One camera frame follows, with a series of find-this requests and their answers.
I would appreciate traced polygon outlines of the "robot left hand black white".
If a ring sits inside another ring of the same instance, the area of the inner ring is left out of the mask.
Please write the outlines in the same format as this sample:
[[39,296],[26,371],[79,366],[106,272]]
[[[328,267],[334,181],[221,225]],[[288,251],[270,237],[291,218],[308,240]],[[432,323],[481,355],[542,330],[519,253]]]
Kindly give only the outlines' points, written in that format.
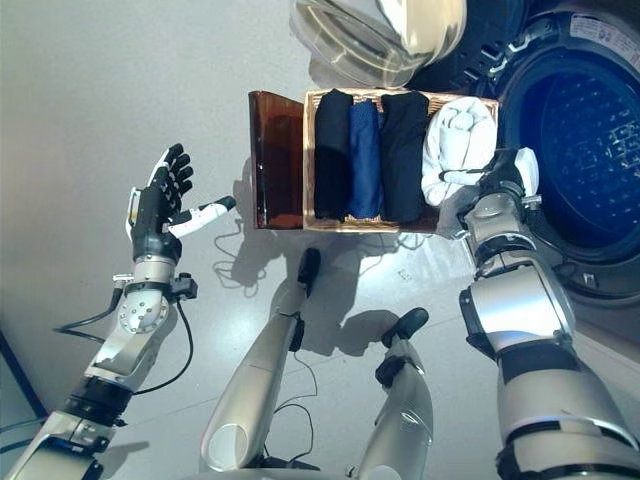
[[181,239],[232,211],[230,195],[186,209],[184,197],[193,188],[191,158],[180,143],[168,147],[154,165],[147,184],[131,190],[125,229],[135,261],[159,256],[177,264]]

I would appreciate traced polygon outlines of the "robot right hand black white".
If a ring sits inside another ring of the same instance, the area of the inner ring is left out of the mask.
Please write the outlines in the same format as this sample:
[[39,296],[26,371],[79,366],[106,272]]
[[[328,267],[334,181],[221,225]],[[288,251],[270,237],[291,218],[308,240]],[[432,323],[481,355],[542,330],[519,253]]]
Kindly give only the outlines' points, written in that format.
[[478,186],[483,194],[513,191],[520,197],[538,193],[539,165],[533,149],[497,149],[493,158],[482,168],[444,170],[438,178],[459,186]]

